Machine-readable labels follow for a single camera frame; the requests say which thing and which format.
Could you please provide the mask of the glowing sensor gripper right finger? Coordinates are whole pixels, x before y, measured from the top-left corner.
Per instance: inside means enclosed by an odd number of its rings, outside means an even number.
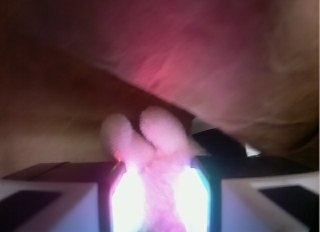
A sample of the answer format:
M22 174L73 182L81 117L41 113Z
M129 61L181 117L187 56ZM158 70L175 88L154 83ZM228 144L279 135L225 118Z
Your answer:
M319 172L275 156L197 156L179 178L187 231L319 231Z

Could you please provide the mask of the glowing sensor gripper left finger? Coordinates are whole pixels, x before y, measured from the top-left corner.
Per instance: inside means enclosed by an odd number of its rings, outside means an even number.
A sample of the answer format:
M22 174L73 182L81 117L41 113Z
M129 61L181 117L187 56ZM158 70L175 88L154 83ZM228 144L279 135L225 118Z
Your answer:
M1 231L138 231L137 176L121 162L40 163L0 180Z

